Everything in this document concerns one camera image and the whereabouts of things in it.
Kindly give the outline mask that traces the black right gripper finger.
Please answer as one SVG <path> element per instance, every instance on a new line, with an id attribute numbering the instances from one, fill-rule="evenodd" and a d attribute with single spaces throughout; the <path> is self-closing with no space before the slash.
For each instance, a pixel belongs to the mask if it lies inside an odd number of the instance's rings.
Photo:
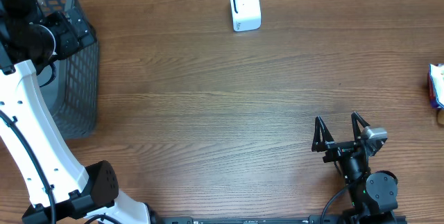
<path id="1" fill-rule="evenodd" d="M 360 141 L 362 143 L 364 139 L 361 137 L 360 126 L 365 128 L 368 127 L 370 124 L 365 121 L 362 116 L 356 111 L 351 114 L 351 122 L 355 141 Z"/>
<path id="2" fill-rule="evenodd" d="M 311 145 L 311 150 L 313 152 L 327 151 L 332 144 L 335 144 L 332 135 L 330 134 L 322 118 L 317 116 L 315 118 L 314 138 Z"/>

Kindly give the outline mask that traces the white Pantene tube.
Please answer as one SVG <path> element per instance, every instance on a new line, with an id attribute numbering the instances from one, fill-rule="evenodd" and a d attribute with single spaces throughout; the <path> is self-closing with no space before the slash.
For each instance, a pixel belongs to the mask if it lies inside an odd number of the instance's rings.
<path id="1" fill-rule="evenodd" d="M 438 111 L 436 121 L 439 125 L 444 125 L 444 109 Z"/>

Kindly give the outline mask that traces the red purple pad package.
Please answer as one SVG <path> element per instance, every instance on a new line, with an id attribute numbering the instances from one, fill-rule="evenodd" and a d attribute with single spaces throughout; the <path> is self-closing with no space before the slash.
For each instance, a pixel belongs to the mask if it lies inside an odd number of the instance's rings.
<path id="1" fill-rule="evenodd" d="M 440 105 L 436 99 L 434 85 L 433 85 L 433 82 L 432 82 L 432 79 L 430 76 L 427 77 L 427 84 L 428 84 L 428 90 L 429 90 L 429 101 L 430 101 L 431 106 L 435 109 L 442 109 L 443 106 Z"/>

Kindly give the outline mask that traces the yellow snack bag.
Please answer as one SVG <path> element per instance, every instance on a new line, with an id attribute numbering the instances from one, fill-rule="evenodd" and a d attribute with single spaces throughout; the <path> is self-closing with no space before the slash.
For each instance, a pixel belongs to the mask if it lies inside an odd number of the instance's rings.
<path id="1" fill-rule="evenodd" d="M 443 64 L 430 64 L 428 75 L 432 79 L 436 99 L 443 106 Z"/>

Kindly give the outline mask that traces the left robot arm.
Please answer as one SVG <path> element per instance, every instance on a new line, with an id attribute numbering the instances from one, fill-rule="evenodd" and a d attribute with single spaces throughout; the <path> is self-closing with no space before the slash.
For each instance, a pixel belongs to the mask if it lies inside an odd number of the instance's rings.
<path id="1" fill-rule="evenodd" d="M 119 188 L 107 161 L 83 166 L 51 116 L 38 74 L 96 43 L 92 25 L 65 0 L 46 15 L 44 0 L 1 0 L 1 138 L 28 189 L 24 223 L 156 222 L 155 213 Z"/>

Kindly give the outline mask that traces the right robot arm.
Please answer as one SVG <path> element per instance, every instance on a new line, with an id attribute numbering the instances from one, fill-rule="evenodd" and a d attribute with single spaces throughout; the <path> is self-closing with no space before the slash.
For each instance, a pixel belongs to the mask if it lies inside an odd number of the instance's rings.
<path id="1" fill-rule="evenodd" d="M 357 112 L 351 114 L 352 141 L 336 142 L 321 117 L 314 122 L 311 150 L 324 153 L 324 163 L 333 163 L 344 179 L 345 186 L 333 195 L 314 223 L 405 223 L 397 217 L 398 179 L 390 171 L 372 172 L 370 158 L 388 139 L 384 128 L 372 127 Z M 329 215 L 328 209 L 337 198 L 349 193 L 352 208 L 338 216 Z"/>

